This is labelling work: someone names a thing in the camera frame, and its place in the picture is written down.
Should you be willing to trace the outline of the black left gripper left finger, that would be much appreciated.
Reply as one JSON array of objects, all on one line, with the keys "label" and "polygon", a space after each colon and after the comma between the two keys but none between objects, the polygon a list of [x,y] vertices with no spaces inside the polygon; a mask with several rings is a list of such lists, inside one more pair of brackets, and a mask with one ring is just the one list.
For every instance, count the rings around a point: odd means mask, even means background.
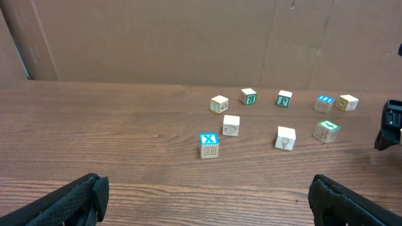
[{"label": "black left gripper left finger", "polygon": [[1,217],[1,225],[96,225],[109,201],[109,179],[95,173]]}]

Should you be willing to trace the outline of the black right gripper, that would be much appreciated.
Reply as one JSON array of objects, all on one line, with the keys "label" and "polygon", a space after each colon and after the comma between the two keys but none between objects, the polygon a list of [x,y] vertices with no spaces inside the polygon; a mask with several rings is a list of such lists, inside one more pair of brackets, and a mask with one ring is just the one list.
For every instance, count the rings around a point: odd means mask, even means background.
[{"label": "black right gripper", "polygon": [[401,144],[401,101],[389,99],[383,106],[381,127],[374,148],[382,151]]}]

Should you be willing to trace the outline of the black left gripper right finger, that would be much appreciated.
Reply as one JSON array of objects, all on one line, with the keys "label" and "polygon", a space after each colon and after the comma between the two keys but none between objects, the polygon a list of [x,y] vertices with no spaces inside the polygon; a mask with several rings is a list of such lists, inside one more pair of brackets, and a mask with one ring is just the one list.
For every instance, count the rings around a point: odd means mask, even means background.
[{"label": "black left gripper right finger", "polygon": [[401,226],[401,216],[324,175],[315,175],[308,191],[315,226]]}]

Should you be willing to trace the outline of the blue D wooden block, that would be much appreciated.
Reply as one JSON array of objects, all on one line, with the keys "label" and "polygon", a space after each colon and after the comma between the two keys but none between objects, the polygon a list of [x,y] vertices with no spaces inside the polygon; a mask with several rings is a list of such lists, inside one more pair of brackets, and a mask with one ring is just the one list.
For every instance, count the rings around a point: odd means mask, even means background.
[{"label": "blue D wooden block", "polygon": [[296,141],[296,131],[293,128],[278,126],[274,147],[292,151]]}]

